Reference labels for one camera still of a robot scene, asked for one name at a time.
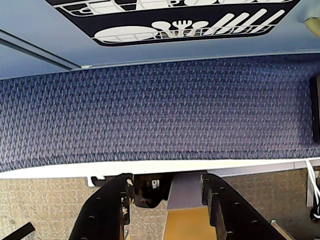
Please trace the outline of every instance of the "blue patterned fabric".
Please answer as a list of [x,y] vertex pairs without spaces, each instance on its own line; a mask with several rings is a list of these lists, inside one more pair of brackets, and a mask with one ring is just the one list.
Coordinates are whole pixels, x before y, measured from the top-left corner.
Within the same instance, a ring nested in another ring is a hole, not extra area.
[[4,79],[0,172],[62,163],[320,156],[320,55],[245,57]]

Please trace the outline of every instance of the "dishwasher rack label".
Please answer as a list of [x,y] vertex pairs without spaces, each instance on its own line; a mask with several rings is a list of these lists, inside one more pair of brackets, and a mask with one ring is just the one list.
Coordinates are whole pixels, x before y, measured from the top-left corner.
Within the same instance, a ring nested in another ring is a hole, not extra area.
[[102,46],[269,33],[299,0],[46,0]]

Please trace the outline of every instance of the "light blue surface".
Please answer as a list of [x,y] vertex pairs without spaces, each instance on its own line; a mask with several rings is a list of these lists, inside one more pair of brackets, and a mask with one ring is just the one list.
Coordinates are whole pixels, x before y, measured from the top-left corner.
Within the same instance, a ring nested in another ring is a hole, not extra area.
[[121,65],[214,57],[320,52],[320,39],[303,21],[320,2],[300,3],[269,34],[106,47],[91,40],[44,0],[0,2],[0,28],[79,65]]
[[64,71],[33,56],[0,45],[0,79]]

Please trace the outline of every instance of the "beige carpet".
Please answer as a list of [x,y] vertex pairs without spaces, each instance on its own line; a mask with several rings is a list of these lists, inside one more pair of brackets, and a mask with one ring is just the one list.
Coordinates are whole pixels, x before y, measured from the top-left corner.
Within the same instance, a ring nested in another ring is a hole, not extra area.
[[[268,220],[278,223],[297,240],[320,236],[306,208],[306,170],[263,173],[226,180]],[[84,178],[0,180],[0,239],[27,222],[36,240],[68,239],[78,213],[95,191]],[[166,221],[165,201],[155,209],[131,206],[131,240],[161,240]]]

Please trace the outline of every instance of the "fork icon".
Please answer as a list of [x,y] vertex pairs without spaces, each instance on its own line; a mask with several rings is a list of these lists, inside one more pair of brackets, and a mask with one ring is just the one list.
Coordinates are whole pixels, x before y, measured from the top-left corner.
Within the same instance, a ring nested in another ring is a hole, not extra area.
[[191,26],[192,21],[191,20],[178,20],[174,21],[172,25],[179,29],[179,33],[177,35],[178,38],[183,38],[184,37],[184,30]]

